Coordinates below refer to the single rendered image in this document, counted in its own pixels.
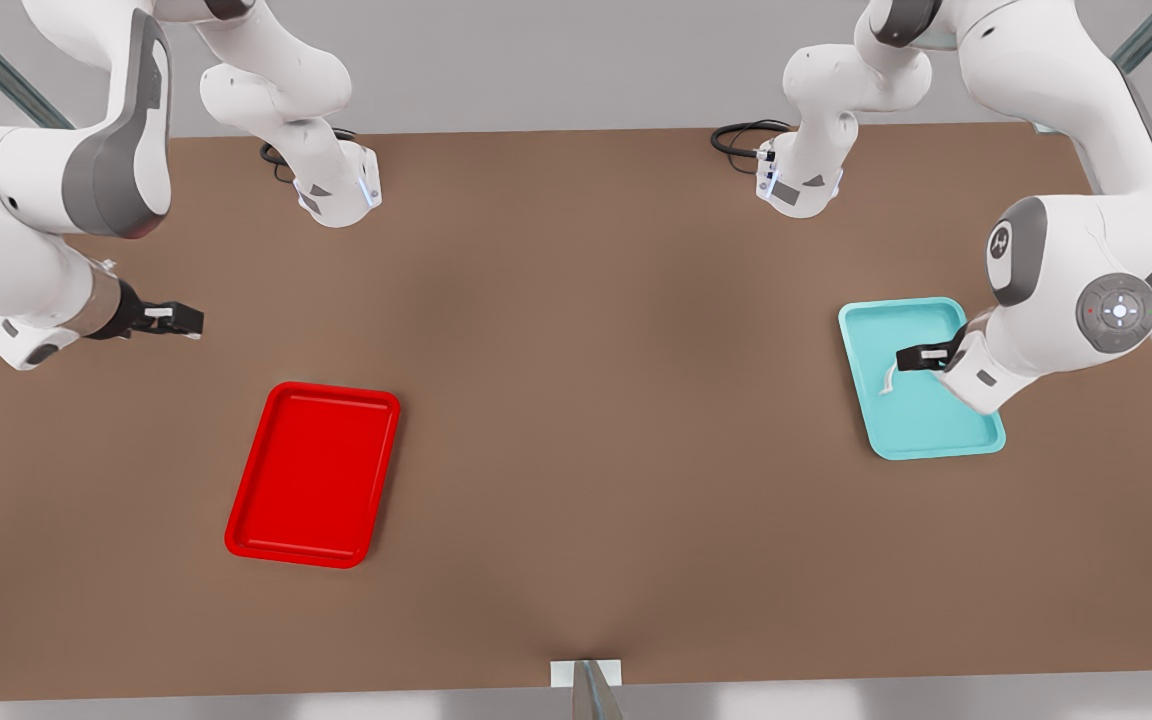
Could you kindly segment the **red rectangular tray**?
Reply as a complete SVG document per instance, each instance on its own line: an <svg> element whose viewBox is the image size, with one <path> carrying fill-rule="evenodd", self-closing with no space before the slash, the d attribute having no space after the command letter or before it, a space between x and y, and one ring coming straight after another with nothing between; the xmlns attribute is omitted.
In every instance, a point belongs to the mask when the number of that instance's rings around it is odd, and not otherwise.
<svg viewBox="0 0 1152 720"><path fill-rule="evenodd" d="M392 393L270 391L225 529L234 556L356 568L367 556L401 420Z"/></svg>

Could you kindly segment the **cyan rectangular tray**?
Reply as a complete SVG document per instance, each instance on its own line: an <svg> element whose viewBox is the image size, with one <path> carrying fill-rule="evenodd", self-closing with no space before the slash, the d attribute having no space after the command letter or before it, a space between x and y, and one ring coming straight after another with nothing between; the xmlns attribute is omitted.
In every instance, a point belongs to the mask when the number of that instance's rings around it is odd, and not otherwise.
<svg viewBox="0 0 1152 720"><path fill-rule="evenodd" d="M838 311L861 419L870 448L887 460L995 454L1006 444L998 414L980 415L952 396L932 372L900 372L879 396L901 348L950 340L967 323L947 297L854 302Z"/></svg>

